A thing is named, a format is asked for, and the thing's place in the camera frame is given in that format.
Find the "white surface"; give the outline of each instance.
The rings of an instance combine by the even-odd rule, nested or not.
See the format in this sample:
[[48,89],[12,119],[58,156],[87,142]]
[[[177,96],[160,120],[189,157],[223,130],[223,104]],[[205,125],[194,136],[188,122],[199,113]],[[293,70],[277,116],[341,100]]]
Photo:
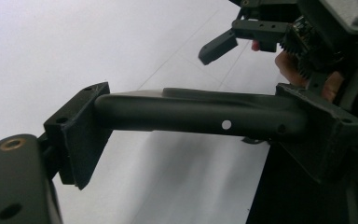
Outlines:
[[[237,12],[226,0],[0,0],[0,139],[40,135],[73,95],[104,81],[112,92],[272,94],[275,55],[246,40],[209,66],[197,59]],[[54,182],[64,223],[244,223],[267,153],[240,137],[114,132],[84,190]]]

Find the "robotic mechanism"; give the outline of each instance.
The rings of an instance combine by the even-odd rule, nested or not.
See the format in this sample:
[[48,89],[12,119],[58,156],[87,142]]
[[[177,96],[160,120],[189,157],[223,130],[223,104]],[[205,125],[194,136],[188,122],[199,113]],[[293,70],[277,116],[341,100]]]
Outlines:
[[[83,189],[113,130],[162,130],[270,142],[247,223],[358,223],[358,0],[230,1],[240,13],[201,49],[202,62],[235,48],[236,38],[264,51],[279,43],[296,56],[307,88],[278,84],[272,96],[89,86],[42,136],[0,141],[0,221],[62,223],[53,176]],[[333,71],[345,81],[331,104],[320,95]]]

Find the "white dot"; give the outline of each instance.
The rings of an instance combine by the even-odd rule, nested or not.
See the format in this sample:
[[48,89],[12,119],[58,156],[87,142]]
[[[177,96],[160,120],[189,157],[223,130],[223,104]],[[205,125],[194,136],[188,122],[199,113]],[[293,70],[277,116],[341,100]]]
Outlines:
[[222,123],[222,128],[223,128],[224,130],[230,129],[230,128],[231,128],[231,121],[229,121],[229,120],[223,121],[223,123]]

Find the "finger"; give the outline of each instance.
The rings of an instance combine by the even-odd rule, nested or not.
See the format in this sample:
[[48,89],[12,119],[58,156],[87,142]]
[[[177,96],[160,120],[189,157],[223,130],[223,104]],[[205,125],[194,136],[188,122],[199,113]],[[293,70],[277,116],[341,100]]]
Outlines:
[[341,74],[339,72],[334,72],[324,83],[322,97],[328,102],[333,102],[343,81],[344,78]]
[[275,63],[280,69],[281,74],[292,84],[305,87],[307,80],[297,71],[296,57],[286,51],[281,52],[276,58]]
[[254,51],[260,50],[260,44],[258,43],[258,41],[256,41],[256,40],[252,41],[252,50],[254,50]]

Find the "black metal frame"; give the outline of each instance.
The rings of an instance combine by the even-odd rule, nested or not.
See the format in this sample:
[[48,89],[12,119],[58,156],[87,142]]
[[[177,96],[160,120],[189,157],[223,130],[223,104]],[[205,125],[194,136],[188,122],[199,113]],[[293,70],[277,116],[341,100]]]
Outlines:
[[[247,21],[246,15],[268,18],[262,11],[270,11],[276,2],[232,2],[241,6],[239,17],[231,30],[201,50],[206,63],[235,47],[236,37],[261,40],[263,50],[273,51],[284,36],[285,20],[290,18]],[[296,3],[280,2],[283,9]],[[263,3],[268,7],[261,8]],[[316,5],[298,3],[303,14],[313,15],[304,6],[314,10]],[[260,28],[265,26],[273,26],[272,39],[263,37],[270,33],[269,28]],[[330,49],[349,38],[324,28],[321,33],[331,38],[326,41]],[[354,63],[344,67],[348,83],[336,105],[319,96],[327,74],[316,71],[311,71],[306,89],[279,84],[275,96],[181,89],[109,94],[107,83],[87,87],[45,122],[46,132],[39,138],[20,134],[0,141],[0,221],[62,223],[51,182],[57,173],[63,184],[83,189],[113,130],[164,130],[247,136],[273,145],[248,223],[358,223],[358,118],[350,113],[358,91],[358,41],[346,50],[354,55],[347,60]],[[230,125],[222,126],[225,121]],[[274,196],[273,189],[292,196]],[[306,196],[293,199],[301,194]],[[320,209],[321,203],[326,210]],[[307,218],[313,213],[298,213],[302,207],[337,217]]]

